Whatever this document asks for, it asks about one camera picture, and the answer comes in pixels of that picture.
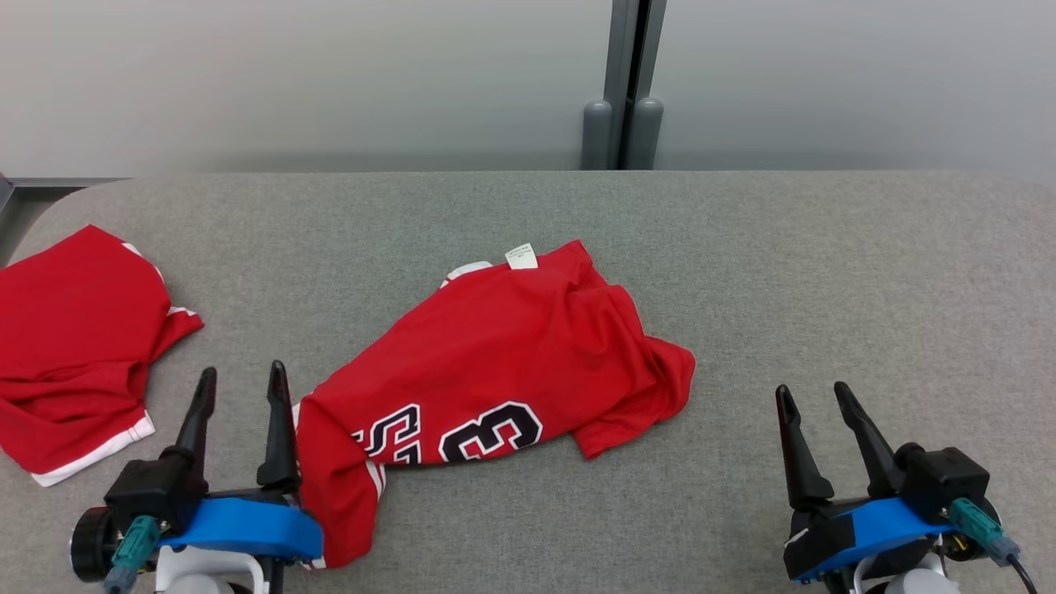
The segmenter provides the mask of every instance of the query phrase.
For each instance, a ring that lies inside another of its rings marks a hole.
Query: robotic arm
[[[790,579],[819,581],[831,594],[959,594],[945,559],[989,556],[1012,565],[1037,594],[986,500],[989,474],[964,452],[908,443],[897,452],[842,382],[834,386],[844,423],[854,432],[869,475],[868,497],[833,500],[799,429],[786,386],[776,392],[792,528],[785,543]],[[866,591],[865,579],[891,578]]]
[[[216,370],[202,372],[176,443],[157,460],[129,462],[86,512],[70,540],[74,573],[129,594],[136,576],[156,572],[166,594],[282,594],[286,565],[322,555],[322,528],[301,511],[289,387],[271,364],[270,406],[259,488],[210,493],[203,476],[206,425],[216,401]],[[215,577],[249,574],[252,590]]]

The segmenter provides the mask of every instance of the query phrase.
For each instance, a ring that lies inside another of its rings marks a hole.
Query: red cloth
[[[301,403],[323,567],[370,551],[384,464],[498,458],[567,432],[589,460],[677,414],[694,366],[643,333],[578,241],[534,270],[459,276]]]
[[[94,226],[0,270],[0,446],[48,486],[152,433],[148,366],[200,328]]]

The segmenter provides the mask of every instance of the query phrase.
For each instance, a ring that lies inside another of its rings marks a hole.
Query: gray table
[[[835,379],[892,444],[957,445],[987,467],[1039,588],[1056,590],[1056,196],[1039,186],[947,172],[173,177],[62,200],[16,259],[88,223],[134,243],[206,328],[151,372],[155,437],[46,489],[0,460],[4,592],[98,592],[70,573],[70,528],[126,461],[172,442],[204,367],[220,369],[207,477],[251,485],[272,358],[300,397],[453,267],[573,238],[647,332],[696,354],[684,412],[589,463],[566,438],[393,470],[374,551],[291,572],[290,593],[798,592],[780,560],[773,391],[792,387],[823,471],[857,496]],[[953,571],[966,594],[1022,591],[989,561]]]

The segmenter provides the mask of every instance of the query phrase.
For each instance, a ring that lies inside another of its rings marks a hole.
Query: white wall
[[[656,167],[980,167],[1056,185],[1056,2],[667,0]]]
[[[576,168],[610,14],[608,0],[0,0],[0,173]]]

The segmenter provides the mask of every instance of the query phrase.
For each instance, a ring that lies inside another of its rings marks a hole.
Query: teal connector
[[[1010,557],[1019,558],[1019,545],[1004,535],[1001,524],[994,521],[978,505],[963,497],[949,507],[949,522],[965,536],[982,544],[999,567],[1011,564]]]
[[[139,516],[132,520],[132,525],[117,546],[111,562],[113,568],[102,582],[106,594],[129,594],[139,575],[139,568],[157,547],[162,539],[162,531],[157,522],[150,516]]]

